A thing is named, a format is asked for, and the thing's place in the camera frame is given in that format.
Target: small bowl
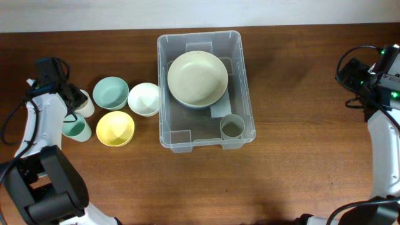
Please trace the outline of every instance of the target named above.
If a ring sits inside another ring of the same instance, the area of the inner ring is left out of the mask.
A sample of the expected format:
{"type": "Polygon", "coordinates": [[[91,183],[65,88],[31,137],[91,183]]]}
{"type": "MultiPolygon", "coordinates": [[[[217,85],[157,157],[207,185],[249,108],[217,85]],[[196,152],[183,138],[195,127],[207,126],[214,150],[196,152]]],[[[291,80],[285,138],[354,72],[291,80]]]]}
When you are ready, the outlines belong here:
{"type": "Polygon", "coordinates": [[[135,123],[125,112],[115,111],[104,115],[96,127],[97,138],[105,145],[120,147],[133,137],[135,123]]]}
{"type": "Polygon", "coordinates": [[[127,104],[141,116],[153,116],[159,110],[159,88],[148,82],[134,86],[127,98],[127,104]]]}
{"type": "Polygon", "coordinates": [[[126,105],[129,88],[119,77],[106,77],[99,81],[93,90],[93,99],[100,107],[108,110],[118,110],[126,105]]]}

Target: gray cup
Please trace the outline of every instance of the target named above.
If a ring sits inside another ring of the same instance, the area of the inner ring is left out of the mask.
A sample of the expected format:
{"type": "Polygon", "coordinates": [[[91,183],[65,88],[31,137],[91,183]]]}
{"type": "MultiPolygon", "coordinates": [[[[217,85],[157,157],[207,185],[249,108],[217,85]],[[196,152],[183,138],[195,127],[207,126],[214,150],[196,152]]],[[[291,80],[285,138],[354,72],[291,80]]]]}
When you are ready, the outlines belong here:
{"type": "Polygon", "coordinates": [[[244,131],[244,121],[236,114],[229,114],[223,117],[219,129],[224,140],[238,139],[244,131]]]}

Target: yellow bowl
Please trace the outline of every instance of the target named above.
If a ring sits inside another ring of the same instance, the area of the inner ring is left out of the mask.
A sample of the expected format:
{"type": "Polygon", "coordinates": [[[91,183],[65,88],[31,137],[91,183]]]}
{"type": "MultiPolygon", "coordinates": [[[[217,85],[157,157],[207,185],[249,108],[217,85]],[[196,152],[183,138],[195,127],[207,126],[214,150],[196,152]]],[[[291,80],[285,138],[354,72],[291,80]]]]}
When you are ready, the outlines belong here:
{"type": "Polygon", "coordinates": [[[109,112],[97,124],[97,138],[105,145],[124,146],[133,137],[135,123],[130,115],[121,111],[109,112]]]}

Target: teal cup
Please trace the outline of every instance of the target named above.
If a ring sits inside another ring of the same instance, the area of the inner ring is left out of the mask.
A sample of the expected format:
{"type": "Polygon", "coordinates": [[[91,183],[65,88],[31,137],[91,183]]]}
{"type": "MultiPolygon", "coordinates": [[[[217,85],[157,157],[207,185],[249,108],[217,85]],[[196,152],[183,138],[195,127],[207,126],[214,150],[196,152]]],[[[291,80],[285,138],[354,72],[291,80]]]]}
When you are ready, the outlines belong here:
{"type": "Polygon", "coordinates": [[[77,117],[77,120],[75,120],[75,117],[73,115],[68,115],[64,118],[64,121],[73,122],[64,122],[64,124],[62,125],[62,134],[68,138],[74,139],[75,141],[87,141],[92,136],[92,130],[90,129],[85,118],[83,118],[79,114],[75,115],[77,117]]]}

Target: white wall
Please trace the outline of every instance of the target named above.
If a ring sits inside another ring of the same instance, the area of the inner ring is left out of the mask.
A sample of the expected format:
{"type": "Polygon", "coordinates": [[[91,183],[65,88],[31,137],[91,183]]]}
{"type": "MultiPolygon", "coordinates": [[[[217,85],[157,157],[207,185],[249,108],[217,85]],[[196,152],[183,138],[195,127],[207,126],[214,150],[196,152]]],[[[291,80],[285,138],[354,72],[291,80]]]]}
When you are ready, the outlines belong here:
{"type": "Polygon", "coordinates": [[[0,0],[0,32],[400,22],[400,0],[0,0]]]}

